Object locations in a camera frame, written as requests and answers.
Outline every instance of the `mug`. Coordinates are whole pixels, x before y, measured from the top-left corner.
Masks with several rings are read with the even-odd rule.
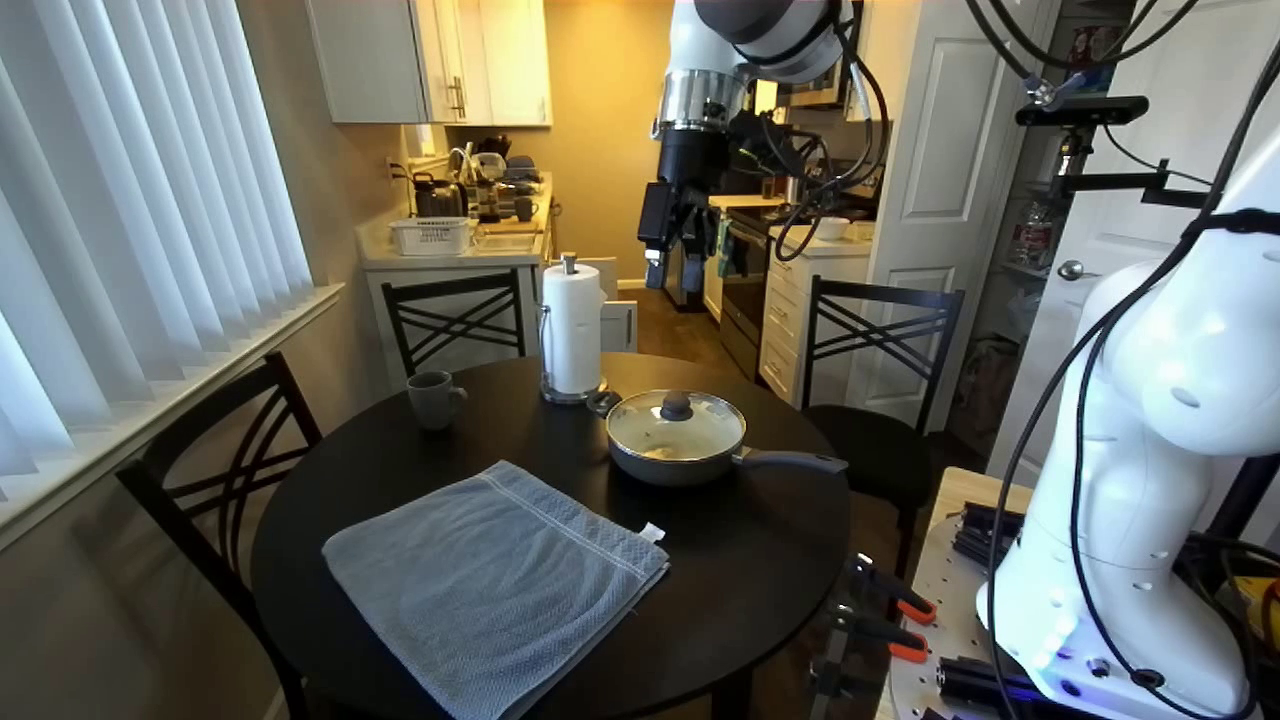
[[[469,399],[469,387],[452,383],[447,372],[415,372],[407,375],[404,393],[407,393],[415,427],[424,434],[446,434]]]

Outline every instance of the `paper towel roll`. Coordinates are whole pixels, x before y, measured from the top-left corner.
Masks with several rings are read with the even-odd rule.
[[[599,272],[573,257],[546,272],[546,375],[555,395],[599,387]]]

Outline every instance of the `pan lid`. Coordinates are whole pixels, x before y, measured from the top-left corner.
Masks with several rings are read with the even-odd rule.
[[[653,387],[613,405],[606,434],[630,455],[695,465],[736,454],[750,419],[723,395]]]

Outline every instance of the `round black table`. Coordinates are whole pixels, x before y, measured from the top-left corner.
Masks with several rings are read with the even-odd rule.
[[[333,701],[377,718],[441,718],[372,635],[319,544],[377,512],[514,462],[624,527],[662,524],[673,572],[542,705],[538,718],[637,718],[718,694],[718,718],[750,712],[753,669],[830,602],[850,535],[843,481],[808,470],[734,470],[704,490],[648,490],[613,470],[599,416],[542,399],[542,366],[458,375],[469,407],[424,437],[404,395],[338,427],[273,495],[251,558],[259,618],[286,657]],[[830,454],[787,405],[736,375],[606,358],[622,395],[683,387],[730,395],[753,447]]]

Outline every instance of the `wall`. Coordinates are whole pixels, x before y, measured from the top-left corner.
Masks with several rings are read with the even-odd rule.
[[[658,175],[648,136],[668,70],[673,0],[547,0],[553,129],[510,131],[514,158],[555,175],[555,245],[615,257],[646,277],[642,196]]]
[[[333,129],[306,0],[240,0],[315,280],[353,294],[288,345],[325,427],[372,395],[353,226],[385,214],[398,129]],[[113,481],[0,558],[0,718],[228,720],[276,696],[259,650]]]

